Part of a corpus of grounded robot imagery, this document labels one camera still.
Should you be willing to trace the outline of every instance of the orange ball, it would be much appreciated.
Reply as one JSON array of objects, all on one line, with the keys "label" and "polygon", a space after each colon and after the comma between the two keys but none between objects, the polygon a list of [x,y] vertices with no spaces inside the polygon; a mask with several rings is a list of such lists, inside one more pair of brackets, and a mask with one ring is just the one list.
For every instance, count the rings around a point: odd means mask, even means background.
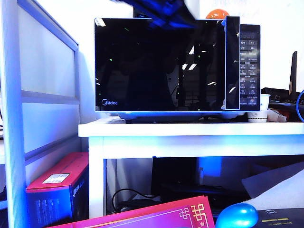
[{"label": "orange ball", "polygon": [[207,15],[206,19],[225,19],[226,16],[229,16],[227,11],[223,9],[214,9]]}]

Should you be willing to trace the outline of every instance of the microwave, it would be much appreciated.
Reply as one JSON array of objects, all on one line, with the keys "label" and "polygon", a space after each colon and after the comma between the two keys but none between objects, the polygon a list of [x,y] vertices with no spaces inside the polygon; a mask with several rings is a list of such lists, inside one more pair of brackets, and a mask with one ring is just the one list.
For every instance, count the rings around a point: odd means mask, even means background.
[{"label": "microwave", "polygon": [[95,110],[138,119],[231,119],[260,108],[260,26],[239,17],[160,28],[95,19]]}]

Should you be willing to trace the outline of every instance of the red envelope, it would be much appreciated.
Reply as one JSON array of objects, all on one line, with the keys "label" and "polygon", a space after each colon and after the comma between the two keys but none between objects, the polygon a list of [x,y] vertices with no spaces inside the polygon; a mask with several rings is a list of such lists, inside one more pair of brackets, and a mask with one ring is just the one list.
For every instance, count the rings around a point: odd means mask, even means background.
[{"label": "red envelope", "polygon": [[208,198],[198,196],[53,228],[214,228]]}]

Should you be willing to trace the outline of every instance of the white table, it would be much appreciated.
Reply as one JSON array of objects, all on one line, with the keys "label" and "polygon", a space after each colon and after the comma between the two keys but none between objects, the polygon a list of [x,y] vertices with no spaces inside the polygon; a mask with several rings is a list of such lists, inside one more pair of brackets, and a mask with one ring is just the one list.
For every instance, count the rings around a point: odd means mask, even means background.
[{"label": "white table", "polygon": [[90,218],[105,214],[110,158],[304,154],[304,123],[133,123],[107,117],[80,124],[89,137]]}]

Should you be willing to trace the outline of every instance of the white cup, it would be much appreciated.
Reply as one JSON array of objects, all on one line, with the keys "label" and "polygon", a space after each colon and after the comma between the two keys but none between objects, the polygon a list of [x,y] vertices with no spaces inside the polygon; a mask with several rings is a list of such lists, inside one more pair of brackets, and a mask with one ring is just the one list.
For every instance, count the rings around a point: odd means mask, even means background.
[{"label": "white cup", "polygon": [[267,110],[268,105],[269,105],[269,97],[270,94],[261,94],[260,97],[260,110]]},{"label": "white cup", "polygon": [[250,112],[248,115],[248,122],[250,123],[266,123],[267,122],[267,110],[261,110],[259,112]]}]

